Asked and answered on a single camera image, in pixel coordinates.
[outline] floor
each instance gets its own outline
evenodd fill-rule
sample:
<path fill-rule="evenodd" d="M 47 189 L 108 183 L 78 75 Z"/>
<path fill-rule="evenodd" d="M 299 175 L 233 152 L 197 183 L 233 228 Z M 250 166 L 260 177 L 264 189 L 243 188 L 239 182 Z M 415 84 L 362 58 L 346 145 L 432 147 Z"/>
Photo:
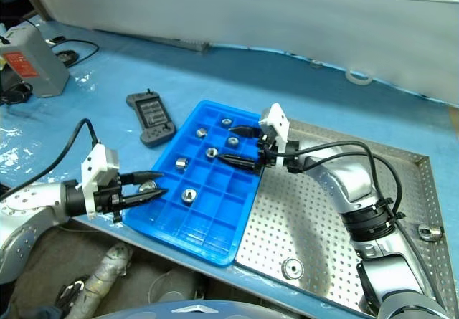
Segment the floor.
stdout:
<path fill-rule="evenodd" d="M 19 310 L 53 305 L 60 288 L 79 276 L 90 275 L 116 242 L 116 238 L 77 222 L 47 231 L 34 246 L 24 272 L 16 281 L 9 318 L 19 318 Z M 151 283 L 163 273 L 178 267 L 142 249 L 133 249 L 126 276 L 116 280 L 94 316 L 147 305 Z M 206 299 L 255 303 L 278 309 L 292 318 L 300 318 L 216 280 L 206 279 L 206 284 Z"/>

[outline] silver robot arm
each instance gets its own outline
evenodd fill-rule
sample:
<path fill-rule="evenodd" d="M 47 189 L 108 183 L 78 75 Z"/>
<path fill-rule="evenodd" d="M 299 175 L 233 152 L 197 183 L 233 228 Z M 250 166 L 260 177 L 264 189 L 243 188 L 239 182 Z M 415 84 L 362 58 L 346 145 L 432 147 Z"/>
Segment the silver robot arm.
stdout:
<path fill-rule="evenodd" d="M 122 185 L 142 184 L 161 176 L 152 171 L 120 175 L 116 151 L 97 143 L 81 164 L 82 183 L 32 184 L 0 201 L 0 284 L 14 281 L 24 269 L 30 251 L 47 229 L 70 217 L 120 211 L 145 204 L 167 192 L 154 188 L 124 196 Z"/>
<path fill-rule="evenodd" d="M 333 207 L 361 258 L 357 270 L 365 297 L 373 308 L 379 309 L 379 318 L 448 318 L 433 300 L 432 286 L 420 262 L 387 211 L 388 203 L 377 196 L 367 170 L 348 158 L 308 168 L 317 161 L 342 153 L 339 147 L 298 154 L 293 158 L 285 156 L 323 142 L 289 141 L 290 123 L 277 103 L 262 114 L 259 124 L 262 131 L 259 146 L 275 146 L 276 154 L 284 154 L 275 160 L 265 155 L 262 162 L 278 168 L 287 166 L 290 172 L 307 169 L 306 174 L 332 198 Z"/>

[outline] hex nut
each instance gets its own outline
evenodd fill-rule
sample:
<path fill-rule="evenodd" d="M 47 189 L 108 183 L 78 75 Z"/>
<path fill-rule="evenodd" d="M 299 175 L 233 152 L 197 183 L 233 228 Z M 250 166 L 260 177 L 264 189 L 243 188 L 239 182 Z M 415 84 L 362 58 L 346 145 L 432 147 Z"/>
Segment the hex nut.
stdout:
<path fill-rule="evenodd" d="M 188 188 L 181 193 L 181 200 L 186 204 L 191 204 L 194 202 L 197 196 L 197 192 L 194 189 Z"/>
<path fill-rule="evenodd" d="M 232 124 L 232 119 L 231 118 L 223 118 L 222 119 L 222 127 L 223 128 L 229 128 Z"/>
<path fill-rule="evenodd" d="M 156 189 L 157 187 L 158 186 L 156 185 L 154 181 L 146 181 L 145 183 L 143 183 L 142 185 L 138 187 L 138 192 L 153 190 L 153 189 Z"/>
<path fill-rule="evenodd" d="M 196 137 L 198 138 L 204 138 L 207 135 L 207 130 L 204 128 L 200 128 L 196 130 Z"/>
<path fill-rule="evenodd" d="M 218 150 L 216 148 L 211 147 L 211 148 L 206 149 L 206 157 L 207 158 L 213 159 L 217 155 L 218 155 Z"/>
<path fill-rule="evenodd" d="M 188 167 L 188 159 L 187 158 L 178 158 L 175 162 L 175 167 L 180 171 L 185 171 Z"/>
<path fill-rule="evenodd" d="M 227 145 L 229 147 L 236 148 L 238 144 L 239 144 L 239 139 L 235 138 L 234 136 L 231 136 L 227 139 Z"/>

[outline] metal breadboard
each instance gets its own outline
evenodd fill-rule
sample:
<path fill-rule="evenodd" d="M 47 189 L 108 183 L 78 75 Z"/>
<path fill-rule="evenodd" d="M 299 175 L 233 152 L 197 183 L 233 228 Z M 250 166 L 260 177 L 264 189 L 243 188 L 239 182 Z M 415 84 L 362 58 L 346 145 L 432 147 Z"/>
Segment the metal breadboard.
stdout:
<path fill-rule="evenodd" d="M 289 139 L 307 137 L 324 142 L 356 139 L 292 120 Z M 396 168 L 404 191 L 400 210 L 407 215 L 402 223 L 436 279 L 447 311 L 458 319 L 458 299 L 446 237 L 436 243 L 424 242 L 417 233 L 420 223 L 443 225 L 429 158 L 364 142 Z M 349 158 L 368 164 L 362 157 Z M 390 172 L 379 162 L 377 171 L 383 194 L 395 199 L 396 186 Z M 303 276 L 297 280 L 285 277 L 290 276 L 285 271 L 285 261 L 289 258 L 303 264 Z M 330 198 L 312 178 L 286 170 L 265 169 L 236 256 L 237 263 L 361 312 L 359 303 L 363 290 L 356 271 L 358 261 Z M 293 273 L 295 271 L 298 272 L 298 267 L 294 267 Z"/>

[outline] blue compartment tray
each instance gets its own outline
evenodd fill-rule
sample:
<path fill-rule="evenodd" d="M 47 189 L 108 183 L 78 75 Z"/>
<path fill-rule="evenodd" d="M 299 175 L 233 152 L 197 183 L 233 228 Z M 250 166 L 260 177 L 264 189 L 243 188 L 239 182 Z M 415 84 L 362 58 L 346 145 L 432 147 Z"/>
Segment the blue compartment tray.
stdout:
<path fill-rule="evenodd" d="M 230 264 L 237 253 L 250 214 L 260 177 L 236 170 L 216 158 L 207 158 L 206 149 L 257 158 L 256 139 L 237 137 L 235 147 L 227 144 L 234 134 L 223 126 L 257 127 L 259 115 L 210 101 L 200 102 L 180 128 L 153 170 L 164 173 L 156 183 L 169 192 L 161 199 L 129 209 L 124 222 L 133 229 L 219 266 Z M 196 131 L 207 135 L 199 138 Z M 178 158 L 189 161 L 185 171 L 176 168 Z M 197 197 L 187 206 L 181 200 L 185 189 Z"/>

